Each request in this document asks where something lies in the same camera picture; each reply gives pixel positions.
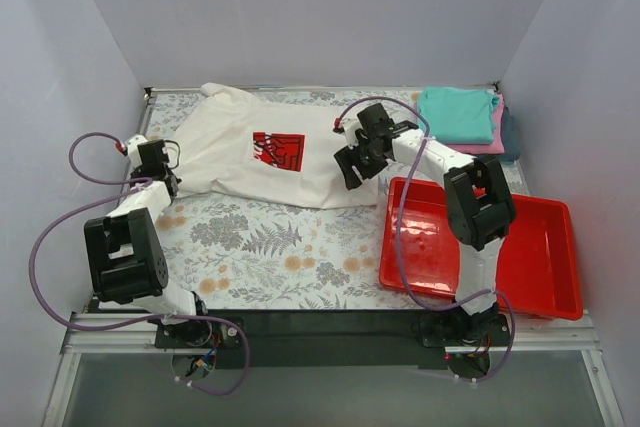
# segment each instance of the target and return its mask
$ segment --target red plastic tray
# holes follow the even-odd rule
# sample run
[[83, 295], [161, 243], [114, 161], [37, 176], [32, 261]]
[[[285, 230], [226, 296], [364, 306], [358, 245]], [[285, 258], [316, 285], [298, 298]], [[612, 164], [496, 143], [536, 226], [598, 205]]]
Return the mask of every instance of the red plastic tray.
[[[389, 188], [380, 283], [402, 290], [395, 229], [405, 179]], [[582, 317], [569, 209], [562, 202], [513, 195], [516, 220], [498, 259], [497, 288], [519, 313], [577, 320]], [[402, 219], [407, 279], [414, 292], [452, 298], [458, 287], [458, 241], [447, 223], [444, 190], [433, 182], [413, 180]]]

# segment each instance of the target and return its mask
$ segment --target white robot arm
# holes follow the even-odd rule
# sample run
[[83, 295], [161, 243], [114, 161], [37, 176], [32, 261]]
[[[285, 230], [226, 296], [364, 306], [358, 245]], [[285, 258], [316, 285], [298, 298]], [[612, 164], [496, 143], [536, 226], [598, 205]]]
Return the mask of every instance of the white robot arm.
[[85, 224], [84, 235], [93, 290], [109, 303], [132, 305], [154, 314], [166, 314], [163, 328], [194, 346], [210, 337], [206, 322], [183, 321], [172, 314], [205, 315], [199, 297], [169, 278], [154, 224], [173, 202], [180, 180], [169, 167], [163, 140], [148, 141], [136, 135], [125, 142], [122, 153], [131, 161], [133, 179], [153, 181], [127, 197], [105, 217]]
[[[347, 188], [377, 175], [388, 160], [413, 164], [424, 133], [411, 122], [394, 123], [382, 104], [374, 104], [344, 120], [336, 131], [344, 133], [347, 147], [335, 154]], [[460, 243], [460, 277], [456, 300], [484, 289], [495, 289], [500, 248], [515, 219], [515, 208], [499, 162], [456, 152], [427, 139], [417, 170], [442, 187], [447, 196], [449, 226]], [[476, 197], [475, 188], [485, 189]], [[495, 295], [463, 304], [469, 315], [495, 309]]]

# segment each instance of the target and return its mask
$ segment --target teal t-shirt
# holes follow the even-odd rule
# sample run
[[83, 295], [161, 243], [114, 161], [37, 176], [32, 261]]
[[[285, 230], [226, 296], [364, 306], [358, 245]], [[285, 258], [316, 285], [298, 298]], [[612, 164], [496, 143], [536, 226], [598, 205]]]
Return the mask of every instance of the teal t-shirt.
[[[430, 135], [444, 144], [490, 144], [496, 124], [493, 112], [500, 97], [491, 90], [427, 87], [418, 111], [429, 122]], [[425, 125], [420, 121], [420, 128]]]

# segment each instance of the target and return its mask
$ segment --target stack of folded shirts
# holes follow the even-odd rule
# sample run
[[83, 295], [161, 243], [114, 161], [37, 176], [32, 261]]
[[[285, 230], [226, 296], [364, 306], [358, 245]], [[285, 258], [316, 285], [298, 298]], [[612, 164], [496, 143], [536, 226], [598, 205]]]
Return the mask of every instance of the stack of folded shirts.
[[[418, 97], [417, 108], [429, 122], [429, 135], [459, 152], [506, 155], [501, 160], [516, 160], [520, 155], [513, 117], [502, 95], [491, 89], [427, 87]], [[505, 134], [509, 149], [504, 145]]]

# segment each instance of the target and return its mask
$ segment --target white wall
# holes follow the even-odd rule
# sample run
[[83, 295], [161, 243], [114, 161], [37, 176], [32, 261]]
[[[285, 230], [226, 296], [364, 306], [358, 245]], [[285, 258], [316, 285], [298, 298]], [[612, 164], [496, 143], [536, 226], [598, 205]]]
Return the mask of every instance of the white wall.
[[[60, 214], [113, 193], [75, 177], [67, 150], [89, 130], [131, 134], [143, 92], [93, 0], [0, 0], [0, 12], [0, 424], [28, 427], [42, 422], [65, 331], [29, 288], [31, 244]], [[124, 175], [109, 141], [87, 145], [79, 160]], [[44, 293], [61, 313], [90, 292], [82, 224], [61, 226], [40, 255]]]
[[474, 84], [542, 0], [96, 0], [143, 86]]
[[640, 0], [544, 0], [504, 77], [536, 195], [569, 204], [583, 291], [640, 425]]

